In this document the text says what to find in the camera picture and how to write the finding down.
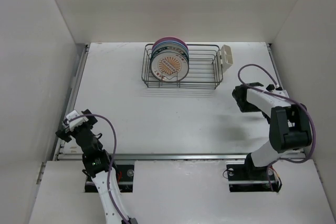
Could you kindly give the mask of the wire dish rack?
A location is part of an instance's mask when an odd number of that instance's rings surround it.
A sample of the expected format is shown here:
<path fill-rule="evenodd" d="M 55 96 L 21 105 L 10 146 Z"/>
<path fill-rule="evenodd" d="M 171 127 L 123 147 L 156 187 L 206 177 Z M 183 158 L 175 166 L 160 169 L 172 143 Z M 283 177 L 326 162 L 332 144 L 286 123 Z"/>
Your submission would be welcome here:
<path fill-rule="evenodd" d="M 186 77 L 173 82 L 157 79 L 150 70 L 152 44 L 144 47 L 141 79 L 148 88 L 216 89 L 223 81 L 223 64 L 220 47 L 216 44 L 188 43 L 190 56 Z"/>

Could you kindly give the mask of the orange sunburst plate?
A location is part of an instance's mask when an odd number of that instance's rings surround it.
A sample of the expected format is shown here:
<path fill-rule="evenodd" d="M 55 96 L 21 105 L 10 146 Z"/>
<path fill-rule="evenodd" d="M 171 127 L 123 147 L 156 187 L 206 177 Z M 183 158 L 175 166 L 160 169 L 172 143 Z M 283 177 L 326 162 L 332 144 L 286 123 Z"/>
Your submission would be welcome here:
<path fill-rule="evenodd" d="M 179 82 L 187 76 L 189 62 L 180 53 L 166 51 L 153 57 L 150 71 L 160 81 Z"/>

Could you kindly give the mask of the green rim lettered plate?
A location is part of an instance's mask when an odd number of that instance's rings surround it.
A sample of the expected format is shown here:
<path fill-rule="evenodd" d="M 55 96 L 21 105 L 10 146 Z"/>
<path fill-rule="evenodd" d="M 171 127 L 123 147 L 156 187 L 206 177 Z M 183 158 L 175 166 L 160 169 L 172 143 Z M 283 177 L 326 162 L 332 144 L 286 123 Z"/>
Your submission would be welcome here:
<path fill-rule="evenodd" d="M 151 58 L 154 58 L 155 56 L 157 56 L 158 54 L 160 54 L 160 53 L 162 53 L 164 51 L 177 52 L 180 55 L 184 56 L 185 58 L 189 59 L 188 53 L 185 53 L 184 51 L 182 51 L 182 50 L 180 50 L 178 48 L 174 48 L 174 47 L 163 47 L 163 48 L 160 48 L 158 51 L 152 52 Z"/>

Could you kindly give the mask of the blue plate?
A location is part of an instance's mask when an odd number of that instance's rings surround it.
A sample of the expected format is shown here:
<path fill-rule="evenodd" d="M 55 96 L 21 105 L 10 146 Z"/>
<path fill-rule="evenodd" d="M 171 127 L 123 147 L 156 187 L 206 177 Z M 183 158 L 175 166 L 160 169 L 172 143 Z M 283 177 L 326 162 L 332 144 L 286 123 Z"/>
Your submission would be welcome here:
<path fill-rule="evenodd" d="M 157 40 L 153 44 L 152 50 L 154 51 L 155 48 L 157 48 L 158 46 L 160 46 L 162 44 L 176 44 L 176 45 L 179 45 L 182 48 L 188 50 L 187 44 L 184 41 L 182 41 L 178 38 L 175 38 L 175 37 L 164 37 L 164 38 L 161 38 L 161 39 Z"/>

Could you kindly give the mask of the pink plate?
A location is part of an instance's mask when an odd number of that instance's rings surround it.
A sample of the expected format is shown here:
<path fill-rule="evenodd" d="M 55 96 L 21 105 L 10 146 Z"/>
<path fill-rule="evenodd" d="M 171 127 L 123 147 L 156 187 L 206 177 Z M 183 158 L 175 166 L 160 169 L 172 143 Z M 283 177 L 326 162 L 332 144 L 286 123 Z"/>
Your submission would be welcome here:
<path fill-rule="evenodd" d="M 160 44 L 162 42 L 165 42 L 165 41 L 174 41 L 176 43 L 179 43 L 179 44 L 183 45 L 185 48 L 188 48 L 187 44 L 184 41 L 182 41 L 182 40 L 180 40 L 179 38 L 176 38 L 176 37 L 163 37 L 163 38 L 160 38 L 159 40 L 157 40 L 153 44 L 152 48 L 154 48 L 158 44 Z"/>

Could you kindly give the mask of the white flower pattern plate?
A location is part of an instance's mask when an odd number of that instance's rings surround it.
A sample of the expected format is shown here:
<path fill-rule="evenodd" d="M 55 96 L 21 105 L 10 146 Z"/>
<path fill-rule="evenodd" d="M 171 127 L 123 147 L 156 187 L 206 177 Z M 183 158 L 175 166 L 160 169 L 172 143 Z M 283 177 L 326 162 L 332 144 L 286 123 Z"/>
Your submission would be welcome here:
<path fill-rule="evenodd" d="M 152 52 L 156 52 L 160 48 L 163 48 L 163 47 L 174 47 L 174 48 L 178 48 L 178 49 L 184 51 L 185 53 L 188 53 L 188 48 L 185 48 L 183 45 L 181 45 L 179 43 L 176 43 L 174 41 L 165 41 L 165 42 L 162 42 L 162 43 L 158 44 L 157 46 L 155 46 L 152 49 Z"/>

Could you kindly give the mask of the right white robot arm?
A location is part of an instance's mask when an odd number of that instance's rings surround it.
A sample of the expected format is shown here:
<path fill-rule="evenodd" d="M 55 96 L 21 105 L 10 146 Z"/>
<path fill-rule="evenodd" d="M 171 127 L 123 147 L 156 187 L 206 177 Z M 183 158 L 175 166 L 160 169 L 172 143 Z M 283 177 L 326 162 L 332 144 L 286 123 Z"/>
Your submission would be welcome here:
<path fill-rule="evenodd" d="M 241 112 L 261 112 L 269 124 L 268 141 L 245 158 L 243 172 L 246 177 L 254 179 L 288 152 L 312 144 L 305 107 L 290 101 L 281 87 L 273 84 L 264 87 L 259 82 L 248 87 L 241 84 L 234 88 L 232 96 Z"/>

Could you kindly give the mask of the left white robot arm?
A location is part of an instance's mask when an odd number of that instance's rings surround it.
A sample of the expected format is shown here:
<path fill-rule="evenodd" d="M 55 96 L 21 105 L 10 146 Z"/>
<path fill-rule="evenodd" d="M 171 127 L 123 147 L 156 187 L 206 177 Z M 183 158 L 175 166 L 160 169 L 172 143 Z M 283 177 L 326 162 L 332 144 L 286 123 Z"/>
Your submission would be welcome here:
<path fill-rule="evenodd" d="M 92 132 L 98 118 L 105 120 L 112 129 L 114 146 L 111 154 L 103 148 L 99 141 L 100 135 Z M 118 168 L 114 165 L 117 136 L 112 123 L 106 117 L 92 114 L 89 110 L 81 113 L 73 110 L 66 115 L 56 136 L 67 143 L 75 139 L 81 148 L 85 167 L 83 173 L 91 178 L 98 191 L 106 223 L 137 223 L 136 218 L 127 211 L 120 193 Z"/>

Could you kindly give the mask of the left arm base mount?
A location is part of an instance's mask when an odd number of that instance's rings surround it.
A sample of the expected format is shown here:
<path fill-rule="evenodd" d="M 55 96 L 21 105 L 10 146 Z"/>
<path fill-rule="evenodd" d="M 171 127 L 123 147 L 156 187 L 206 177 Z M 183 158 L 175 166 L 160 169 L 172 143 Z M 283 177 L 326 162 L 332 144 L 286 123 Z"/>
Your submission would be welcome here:
<path fill-rule="evenodd" d="M 117 165 L 116 179 L 119 189 L 122 193 L 133 192 L 133 179 L 134 179 L 134 165 L 123 164 Z M 84 186 L 86 193 L 97 193 L 97 189 L 90 177 L 86 177 Z"/>

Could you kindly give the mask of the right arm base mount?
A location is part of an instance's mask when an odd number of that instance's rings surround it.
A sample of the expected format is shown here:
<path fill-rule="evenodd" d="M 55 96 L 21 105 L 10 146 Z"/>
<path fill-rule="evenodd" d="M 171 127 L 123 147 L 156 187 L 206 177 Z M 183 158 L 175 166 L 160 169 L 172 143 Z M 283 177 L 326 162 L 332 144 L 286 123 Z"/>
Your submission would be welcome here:
<path fill-rule="evenodd" d="M 273 169 L 267 167 L 249 170 L 244 164 L 227 164 L 223 176 L 228 180 L 231 193 L 278 193 L 282 188 L 281 179 Z"/>

